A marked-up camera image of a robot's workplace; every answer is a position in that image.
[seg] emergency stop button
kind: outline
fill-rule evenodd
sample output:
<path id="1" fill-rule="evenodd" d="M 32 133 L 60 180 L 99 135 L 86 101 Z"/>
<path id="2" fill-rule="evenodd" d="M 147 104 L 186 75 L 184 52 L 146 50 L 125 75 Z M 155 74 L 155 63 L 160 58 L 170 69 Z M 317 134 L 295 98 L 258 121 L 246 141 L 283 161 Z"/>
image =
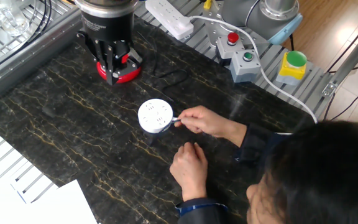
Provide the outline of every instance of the emergency stop button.
<path id="1" fill-rule="evenodd" d="M 230 34 L 227 35 L 227 44 L 229 44 L 230 46 L 235 45 L 238 40 L 239 40 L 239 35 L 236 34 L 235 32 L 231 32 Z"/>

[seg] wooden floor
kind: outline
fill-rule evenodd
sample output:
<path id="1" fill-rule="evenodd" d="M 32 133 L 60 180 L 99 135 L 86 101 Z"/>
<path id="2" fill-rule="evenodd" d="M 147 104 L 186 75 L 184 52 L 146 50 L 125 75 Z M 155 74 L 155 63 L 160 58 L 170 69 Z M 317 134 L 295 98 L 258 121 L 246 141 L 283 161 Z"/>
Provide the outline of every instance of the wooden floor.
<path id="1" fill-rule="evenodd" d="M 327 70 L 358 34 L 358 0 L 299 0 L 299 3 L 304 19 L 294 33 L 295 50 L 303 52 L 308 60 Z M 284 45 L 290 49 L 289 41 Z M 339 114 L 357 95 L 358 70 L 353 71 L 337 90 L 328 118 Z M 358 100 L 339 118 L 358 121 Z"/>

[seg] person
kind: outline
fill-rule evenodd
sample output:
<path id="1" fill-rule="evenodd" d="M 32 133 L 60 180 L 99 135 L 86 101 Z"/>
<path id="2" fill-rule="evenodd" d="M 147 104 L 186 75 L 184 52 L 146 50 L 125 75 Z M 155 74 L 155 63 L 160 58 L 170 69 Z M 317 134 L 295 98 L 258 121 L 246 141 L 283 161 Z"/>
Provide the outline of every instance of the person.
<path id="1" fill-rule="evenodd" d="M 178 119 L 176 127 L 233 142 L 241 162 L 263 164 L 261 181 L 246 192 L 248 224 L 358 223 L 358 124 L 322 122 L 281 136 L 203 106 Z M 197 143 L 186 143 L 175 154 L 170 172 L 182 189 L 179 224 L 227 223 L 226 207 L 208 198 L 207 169 Z"/>

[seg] wrist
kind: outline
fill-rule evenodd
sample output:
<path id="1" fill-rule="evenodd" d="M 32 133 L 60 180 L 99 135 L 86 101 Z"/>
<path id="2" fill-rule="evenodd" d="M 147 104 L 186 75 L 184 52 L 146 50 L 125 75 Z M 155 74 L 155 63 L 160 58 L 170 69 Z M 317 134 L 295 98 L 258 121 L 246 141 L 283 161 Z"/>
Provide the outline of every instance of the wrist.
<path id="1" fill-rule="evenodd" d="M 196 198 L 206 198 L 206 189 L 204 187 L 198 190 L 182 190 L 182 197 L 184 202 Z"/>
<path id="2" fill-rule="evenodd" d="M 227 132 L 224 138 L 235 144 L 237 147 L 241 147 L 242 141 L 246 136 L 246 132 L 246 125 L 230 121 L 227 123 Z"/>

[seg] white paper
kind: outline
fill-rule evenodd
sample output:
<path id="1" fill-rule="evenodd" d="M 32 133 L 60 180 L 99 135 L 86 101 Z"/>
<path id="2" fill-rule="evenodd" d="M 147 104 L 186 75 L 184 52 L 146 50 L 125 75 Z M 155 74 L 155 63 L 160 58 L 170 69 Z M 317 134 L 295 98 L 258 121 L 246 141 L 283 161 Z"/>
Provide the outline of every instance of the white paper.
<path id="1" fill-rule="evenodd" d="M 60 187 L 29 205 L 34 223 L 97 224 L 77 180 Z"/>
<path id="2" fill-rule="evenodd" d="M 0 190 L 0 224 L 97 224 L 77 180 L 25 204 L 15 190 Z"/>

